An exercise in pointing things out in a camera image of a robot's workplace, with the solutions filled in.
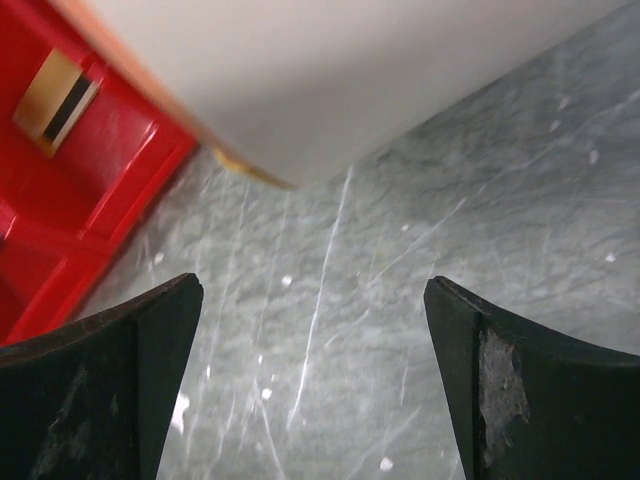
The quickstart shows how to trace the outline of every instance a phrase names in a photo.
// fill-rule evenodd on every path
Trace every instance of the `scratched surface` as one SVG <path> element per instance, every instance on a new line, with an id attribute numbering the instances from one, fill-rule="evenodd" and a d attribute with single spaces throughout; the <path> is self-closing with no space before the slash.
<path id="1" fill-rule="evenodd" d="M 428 278 L 640 353 L 640 3 L 324 185 L 200 153 L 87 310 L 185 271 L 206 299 L 160 479 L 461 479 Z"/>

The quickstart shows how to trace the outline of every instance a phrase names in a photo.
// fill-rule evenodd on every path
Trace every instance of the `metal surface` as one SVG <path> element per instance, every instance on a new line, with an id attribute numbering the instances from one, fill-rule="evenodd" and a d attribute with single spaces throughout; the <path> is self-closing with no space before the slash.
<path id="1" fill-rule="evenodd" d="M 639 27 L 636 2 L 324 185 L 196 156 L 87 307 L 205 287 L 159 478 L 462 478 L 434 275 L 640 353 Z"/>

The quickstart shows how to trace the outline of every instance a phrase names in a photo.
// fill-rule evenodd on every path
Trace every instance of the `white speck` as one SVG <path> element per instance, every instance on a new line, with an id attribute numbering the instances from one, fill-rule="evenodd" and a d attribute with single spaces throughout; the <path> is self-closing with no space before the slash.
<path id="1" fill-rule="evenodd" d="M 173 407 L 173 415 L 171 416 L 171 426 L 174 427 L 180 435 L 184 433 L 184 412 L 189 408 L 189 397 L 182 392 L 178 392 L 176 405 Z"/>
<path id="2" fill-rule="evenodd" d="M 600 159 L 600 153 L 597 150 L 591 150 L 589 152 L 589 165 L 595 165 Z"/>
<path id="3" fill-rule="evenodd" d="M 569 106 L 569 103 L 571 103 L 571 97 L 568 97 L 566 95 L 562 97 L 560 99 L 560 105 L 558 105 L 558 111 L 561 112 L 562 110 L 567 108 Z"/>
<path id="4" fill-rule="evenodd" d="M 393 468 L 393 462 L 389 457 L 384 457 L 380 462 L 380 470 L 383 472 L 390 472 Z"/>

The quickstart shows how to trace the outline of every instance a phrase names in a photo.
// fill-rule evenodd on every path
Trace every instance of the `marble countertop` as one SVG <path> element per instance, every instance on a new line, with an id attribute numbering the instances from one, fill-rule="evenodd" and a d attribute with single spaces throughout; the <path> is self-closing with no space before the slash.
<path id="1" fill-rule="evenodd" d="M 187 271 L 206 298 L 159 479 L 462 479 L 429 278 L 640 354 L 640 3 L 326 184 L 199 153 L 84 313 Z"/>

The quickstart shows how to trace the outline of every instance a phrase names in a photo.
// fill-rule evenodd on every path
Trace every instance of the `red object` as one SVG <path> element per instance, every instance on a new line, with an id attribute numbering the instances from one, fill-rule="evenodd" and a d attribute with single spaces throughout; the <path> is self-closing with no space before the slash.
<path id="1" fill-rule="evenodd" d="M 99 85 L 47 157 L 12 116 L 56 48 Z M 44 0 L 0 0 L 0 345 L 63 324 L 194 139 Z"/>

